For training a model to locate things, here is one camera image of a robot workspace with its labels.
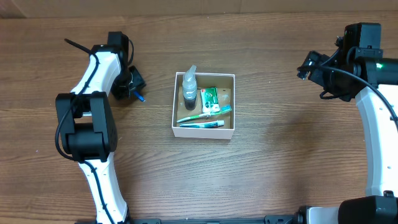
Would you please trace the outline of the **blue disposable razor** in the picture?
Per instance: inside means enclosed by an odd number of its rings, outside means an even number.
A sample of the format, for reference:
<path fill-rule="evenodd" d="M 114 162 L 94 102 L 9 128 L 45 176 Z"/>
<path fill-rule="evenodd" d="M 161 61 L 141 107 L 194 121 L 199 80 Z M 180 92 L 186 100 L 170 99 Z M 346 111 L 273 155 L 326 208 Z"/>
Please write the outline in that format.
<path fill-rule="evenodd" d="M 145 102 L 146 100 L 144 97 L 138 92 L 138 91 L 133 91 L 134 96 L 139 99 L 141 102 Z"/>

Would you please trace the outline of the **clear soap pump bottle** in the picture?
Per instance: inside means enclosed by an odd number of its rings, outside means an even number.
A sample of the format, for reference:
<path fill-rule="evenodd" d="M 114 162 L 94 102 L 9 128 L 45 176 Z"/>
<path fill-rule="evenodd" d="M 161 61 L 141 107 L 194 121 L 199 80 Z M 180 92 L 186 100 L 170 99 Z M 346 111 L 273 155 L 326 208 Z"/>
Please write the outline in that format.
<path fill-rule="evenodd" d="M 185 103 L 185 107 L 187 110 L 194 110 L 196 107 L 196 99 L 197 99 L 197 80 L 196 80 L 196 72 L 197 66 L 192 65 L 190 69 L 185 72 L 182 80 L 182 92 L 183 99 Z"/>

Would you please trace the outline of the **green soap bar pack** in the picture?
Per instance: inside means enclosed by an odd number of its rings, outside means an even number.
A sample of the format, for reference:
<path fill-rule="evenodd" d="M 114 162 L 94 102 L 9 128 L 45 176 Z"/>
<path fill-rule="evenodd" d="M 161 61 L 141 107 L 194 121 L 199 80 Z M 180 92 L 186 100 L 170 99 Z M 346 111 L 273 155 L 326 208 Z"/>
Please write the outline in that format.
<path fill-rule="evenodd" d="M 218 89 L 216 87 L 202 88 L 200 90 L 202 113 L 219 112 Z"/>

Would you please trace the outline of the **white green toothpaste tube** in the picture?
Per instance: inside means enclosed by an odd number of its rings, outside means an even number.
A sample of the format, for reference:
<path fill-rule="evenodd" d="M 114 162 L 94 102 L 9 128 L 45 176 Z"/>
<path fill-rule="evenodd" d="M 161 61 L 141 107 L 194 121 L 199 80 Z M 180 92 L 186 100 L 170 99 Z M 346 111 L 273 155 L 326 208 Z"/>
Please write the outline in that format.
<path fill-rule="evenodd" d="M 182 123 L 180 124 L 181 128 L 219 128 L 224 126 L 223 120 L 215 120 L 208 122 L 199 122 L 199 123 Z"/>

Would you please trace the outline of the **green white toothbrush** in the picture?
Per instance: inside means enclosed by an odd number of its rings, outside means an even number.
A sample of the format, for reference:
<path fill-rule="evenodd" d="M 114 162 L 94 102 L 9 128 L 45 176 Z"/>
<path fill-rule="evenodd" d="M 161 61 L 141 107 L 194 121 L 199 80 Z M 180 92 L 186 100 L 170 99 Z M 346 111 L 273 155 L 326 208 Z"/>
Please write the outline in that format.
<path fill-rule="evenodd" d="M 220 109 L 218 112 L 207 112 L 207 113 L 202 113 L 194 116 L 188 116 L 186 118 L 182 118 L 176 121 L 176 123 L 182 123 L 186 121 L 191 121 L 195 119 L 200 119 L 200 118 L 209 118 L 211 116 L 218 116 L 222 114 L 226 114 L 232 111 L 232 107 L 230 105 L 226 105 Z"/>

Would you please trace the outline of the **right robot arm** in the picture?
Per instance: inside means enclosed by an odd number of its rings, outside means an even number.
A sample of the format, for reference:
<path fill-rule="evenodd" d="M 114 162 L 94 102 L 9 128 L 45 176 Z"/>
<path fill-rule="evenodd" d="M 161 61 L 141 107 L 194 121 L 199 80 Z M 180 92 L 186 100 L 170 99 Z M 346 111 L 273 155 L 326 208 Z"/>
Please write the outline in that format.
<path fill-rule="evenodd" d="M 297 76 L 323 88 L 323 100 L 354 100 L 364 130 L 365 196 L 337 207 L 299 208 L 291 223 L 397 223 L 397 60 L 385 58 L 381 25 L 345 27 L 331 56 L 310 51 Z"/>

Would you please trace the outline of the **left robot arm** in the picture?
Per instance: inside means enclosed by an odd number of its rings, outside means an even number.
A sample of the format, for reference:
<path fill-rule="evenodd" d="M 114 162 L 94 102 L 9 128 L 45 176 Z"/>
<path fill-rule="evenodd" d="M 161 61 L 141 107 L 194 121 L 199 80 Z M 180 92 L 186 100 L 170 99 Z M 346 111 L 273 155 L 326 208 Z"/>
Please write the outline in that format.
<path fill-rule="evenodd" d="M 80 82 L 55 99 L 55 147 L 83 171 L 96 207 L 95 223 L 132 223 L 114 167 L 118 132 L 108 96 L 145 100 L 141 90 L 146 83 L 132 64 L 134 45 L 121 31 L 109 32 L 106 44 L 91 49 L 67 43 L 86 52 L 90 61 Z"/>

